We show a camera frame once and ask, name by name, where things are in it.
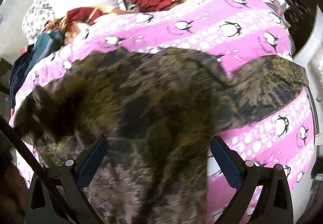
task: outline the black clamp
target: black clamp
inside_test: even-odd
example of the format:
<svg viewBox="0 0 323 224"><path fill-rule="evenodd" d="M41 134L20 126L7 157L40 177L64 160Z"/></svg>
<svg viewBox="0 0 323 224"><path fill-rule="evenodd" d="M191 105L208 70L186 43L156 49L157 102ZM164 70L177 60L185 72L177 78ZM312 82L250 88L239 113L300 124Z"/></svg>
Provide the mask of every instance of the black clamp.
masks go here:
<svg viewBox="0 0 323 224"><path fill-rule="evenodd" d="M108 140L99 137L77 157L75 161L67 160L64 165L45 168L48 177L56 186L62 186L67 202L75 213L77 224L104 224L97 215L82 189L88 187L107 153ZM50 194L37 174L30 184L29 206L25 215L26 224L70 224L67 214L62 211L57 200Z"/></svg>
<svg viewBox="0 0 323 224"><path fill-rule="evenodd" d="M215 224L239 224L257 186L263 186L248 224L293 224L293 205L282 165L256 166L231 150L219 136L212 138L211 153L230 187L237 192Z"/></svg>

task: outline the metal screw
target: metal screw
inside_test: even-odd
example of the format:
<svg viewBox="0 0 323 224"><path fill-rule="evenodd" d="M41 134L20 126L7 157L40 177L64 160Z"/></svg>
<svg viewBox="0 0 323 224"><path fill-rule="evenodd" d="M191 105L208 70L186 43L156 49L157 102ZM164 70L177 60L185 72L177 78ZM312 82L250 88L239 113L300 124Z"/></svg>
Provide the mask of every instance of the metal screw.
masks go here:
<svg viewBox="0 0 323 224"><path fill-rule="evenodd" d="M67 160L66 162L65 162L65 165L66 166L72 166L74 164L74 161L73 160Z"/></svg>
<svg viewBox="0 0 323 224"><path fill-rule="evenodd" d="M281 165L281 164L277 164L276 166L275 166L278 170L283 170L284 168L283 168L283 166Z"/></svg>
<svg viewBox="0 0 323 224"><path fill-rule="evenodd" d="M254 166L254 163L253 163L251 160L247 160L247 161L245 162L245 165L246 165L246 166L249 166L249 167L252 167L252 166Z"/></svg>

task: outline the pink blanket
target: pink blanket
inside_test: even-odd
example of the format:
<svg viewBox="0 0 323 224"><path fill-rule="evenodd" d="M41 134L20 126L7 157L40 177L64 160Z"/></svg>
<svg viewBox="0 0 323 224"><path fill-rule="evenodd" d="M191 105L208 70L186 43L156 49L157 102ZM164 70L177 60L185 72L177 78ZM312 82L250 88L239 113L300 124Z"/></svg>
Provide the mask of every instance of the pink blanket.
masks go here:
<svg viewBox="0 0 323 224"><path fill-rule="evenodd" d="M217 57L230 76L263 55L291 59L290 40L280 20L262 0L190 0L169 11L120 15L91 26L74 43L35 65L16 95L16 110L36 85L61 78L75 60L92 51L117 46L156 53L166 47L203 50ZM266 119L219 135L243 159L260 166L284 166L290 189L300 181L314 153L313 119L305 90ZM214 158L208 158L208 221L213 223L235 190L227 184ZM261 188L242 223L251 215Z"/></svg>

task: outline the dark green fabric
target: dark green fabric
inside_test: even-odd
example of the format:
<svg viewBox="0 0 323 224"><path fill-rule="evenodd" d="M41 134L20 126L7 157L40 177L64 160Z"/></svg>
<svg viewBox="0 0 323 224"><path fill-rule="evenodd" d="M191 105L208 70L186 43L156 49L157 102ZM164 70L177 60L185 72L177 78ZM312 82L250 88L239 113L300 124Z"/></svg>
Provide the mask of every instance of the dark green fabric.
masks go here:
<svg viewBox="0 0 323 224"><path fill-rule="evenodd" d="M306 85L305 69L276 55L245 64L230 80L207 53L119 48L93 52L36 87L15 126L49 166L108 137L107 156L84 190L106 223L203 223L212 136L261 121Z"/></svg>
<svg viewBox="0 0 323 224"><path fill-rule="evenodd" d="M52 52L58 51L63 45L64 36L60 30L52 31L51 33L42 32L38 36L33 47L34 55L25 71L25 76L27 76L37 62L50 55Z"/></svg>

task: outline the black pole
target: black pole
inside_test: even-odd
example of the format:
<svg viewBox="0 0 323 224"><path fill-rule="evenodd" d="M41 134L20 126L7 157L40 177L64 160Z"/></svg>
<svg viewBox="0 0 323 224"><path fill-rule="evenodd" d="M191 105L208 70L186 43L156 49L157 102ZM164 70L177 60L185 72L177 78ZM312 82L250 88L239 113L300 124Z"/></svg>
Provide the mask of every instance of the black pole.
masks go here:
<svg viewBox="0 0 323 224"><path fill-rule="evenodd" d="M44 185L48 188L49 192L54 196L57 200L58 204L62 208L62 210L75 222L79 223L76 218L74 211L67 204L61 193L58 191L54 183L47 176L46 171L41 167L38 163L37 159L33 156L33 154L29 151L27 146L21 140L19 134L11 128L11 126L7 123L7 121L0 115L0 130L6 136L6 138L11 142L11 144L16 148L16 150L21 154L21 156L26 160L26 162L30 165L32 170L37 174L40 180L44 183Z"/></svg>

